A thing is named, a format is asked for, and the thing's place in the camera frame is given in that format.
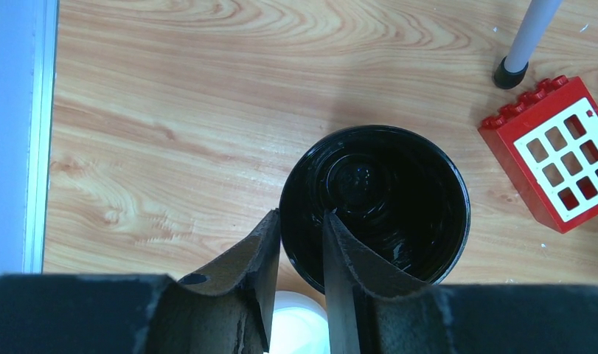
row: wooden table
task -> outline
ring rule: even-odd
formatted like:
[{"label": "wooden table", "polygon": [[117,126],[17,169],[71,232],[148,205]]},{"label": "wooden table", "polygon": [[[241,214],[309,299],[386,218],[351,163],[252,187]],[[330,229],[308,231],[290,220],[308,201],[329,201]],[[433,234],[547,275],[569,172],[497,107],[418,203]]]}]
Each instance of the wooden table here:
[{"label": "wooden table", "polygon": [[[292,166],[352,125],[456,163],[473,225],[447,282],[598,284],[598,217],[537,223],[476,126],[535,81],[598,102],[598,0],[567,0],[515,90],[493,87],[527,1],[61,0],[45,271],[180,277],[248,234]],[[322,298],[285,255],[277,287]]]}]

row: black bowl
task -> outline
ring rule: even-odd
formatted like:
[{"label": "black bowl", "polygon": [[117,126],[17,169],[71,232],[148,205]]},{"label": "black bowl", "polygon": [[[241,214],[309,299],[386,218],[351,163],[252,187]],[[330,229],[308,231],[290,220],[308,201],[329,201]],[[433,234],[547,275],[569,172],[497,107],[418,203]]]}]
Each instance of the black bowl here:
[{"label": "black bowl", "polygon": [[406,273],[437,283],[462,254],[470,201],[453,162],[404,129],[366,125],[317,142],[285,182],[279,205],[290,262],[324,293],[322,220],[334,210],[366,246]]}]

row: lego block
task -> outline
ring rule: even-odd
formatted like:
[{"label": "lego block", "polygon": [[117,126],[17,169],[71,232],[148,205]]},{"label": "lego block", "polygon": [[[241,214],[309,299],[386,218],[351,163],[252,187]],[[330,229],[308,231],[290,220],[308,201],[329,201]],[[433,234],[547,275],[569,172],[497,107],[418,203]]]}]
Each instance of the lego block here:
[{"label": "lego block", "polygon": [[564,233],[598,215],[598,106],[579,77],[540,81],[479,133],[540,223]]}]

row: white cup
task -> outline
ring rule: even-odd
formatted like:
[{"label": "white cup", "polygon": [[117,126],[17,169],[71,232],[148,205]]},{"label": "white cup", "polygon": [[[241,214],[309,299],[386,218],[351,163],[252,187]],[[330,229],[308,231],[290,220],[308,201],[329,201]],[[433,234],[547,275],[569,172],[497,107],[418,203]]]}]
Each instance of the white cup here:
[{"label": "white cup", "polygon": [[330,354],[327,313],[318,302],[277,291],[269,354]]}]

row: gray pole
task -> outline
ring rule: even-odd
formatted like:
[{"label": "gray pole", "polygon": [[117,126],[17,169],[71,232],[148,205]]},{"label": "gray pole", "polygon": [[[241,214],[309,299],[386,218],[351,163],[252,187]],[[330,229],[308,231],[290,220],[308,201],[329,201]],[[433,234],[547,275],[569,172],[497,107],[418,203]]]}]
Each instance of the gray pole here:
[{"label": "gray pole", "polygon": [[498,87],[511,89],[524,79],[529,59],[561,5],[561,1],[531,0],[510,52],[494,74],[494,83]]}]

